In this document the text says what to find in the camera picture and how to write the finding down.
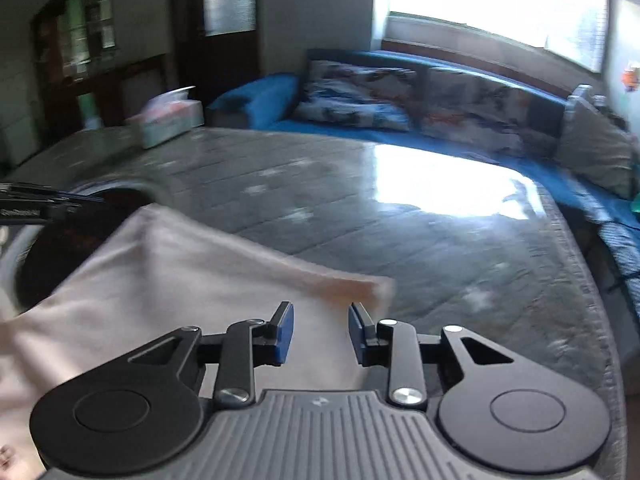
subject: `table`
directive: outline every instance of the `table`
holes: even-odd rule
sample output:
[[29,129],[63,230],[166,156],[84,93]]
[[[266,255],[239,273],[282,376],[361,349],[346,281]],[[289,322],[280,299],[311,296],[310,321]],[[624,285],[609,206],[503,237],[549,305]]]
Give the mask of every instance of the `table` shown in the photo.
[[[418,332],[460,324],[597,391],[612,431],[596,471],[624,477],[622,378],[604,308],[554,202],[520,174],[357,140],[208,128],[120,160],[84,160],[80,173],[68,161],[44,167],[41,156],[16,178],[31,171],[69,189],[105,174],[138,176],[209,226],[394,278],[390,316]],[[367,384],[383,383],[373,370]]]

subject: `blue sofa armrest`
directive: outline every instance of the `blue sofa armrest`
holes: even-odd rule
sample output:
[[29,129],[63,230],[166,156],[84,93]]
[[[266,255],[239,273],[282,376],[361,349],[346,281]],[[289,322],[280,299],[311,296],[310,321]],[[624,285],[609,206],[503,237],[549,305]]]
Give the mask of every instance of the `blue sofa armrest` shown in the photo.
[[284,118],[298,96],[299,84],[300,80],[295,74],[263,77],[222,94],[207,106],[207,117],[242,114],[247,128],[268,128]]

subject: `beige pillow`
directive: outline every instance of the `beige pillow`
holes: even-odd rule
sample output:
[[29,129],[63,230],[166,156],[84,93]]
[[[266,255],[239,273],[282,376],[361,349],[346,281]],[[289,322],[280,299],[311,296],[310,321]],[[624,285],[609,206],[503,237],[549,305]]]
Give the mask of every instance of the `beige pillow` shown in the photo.
[[622,198],[630,199],[632,140],[581,97],[569,96],[555,160]]

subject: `brown wooden door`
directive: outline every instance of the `brown wooden door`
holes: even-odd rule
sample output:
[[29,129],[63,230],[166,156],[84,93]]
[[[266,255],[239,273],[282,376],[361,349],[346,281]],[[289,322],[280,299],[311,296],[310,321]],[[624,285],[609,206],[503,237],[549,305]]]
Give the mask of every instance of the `brown wooden door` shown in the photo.
[[[181,86],[194,85],[192,95],[207,106],[224,92],[260,77],[256,1],[247,9],[247,0],[172,0],[175,62]],[[253,25],[240,23],[234,31],[238,12],[253,16]],[[219,21],[220,28],[211,26]]]

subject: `tissue box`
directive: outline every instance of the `tissue box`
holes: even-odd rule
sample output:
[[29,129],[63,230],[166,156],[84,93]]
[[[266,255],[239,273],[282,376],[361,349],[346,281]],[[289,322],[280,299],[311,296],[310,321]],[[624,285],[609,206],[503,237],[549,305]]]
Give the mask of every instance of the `tissue box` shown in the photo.
[[167,101],[167,94],[152,99],[138,115],[128,119],[142,147],[152,148],[204,124],[202,103],[188,99]]

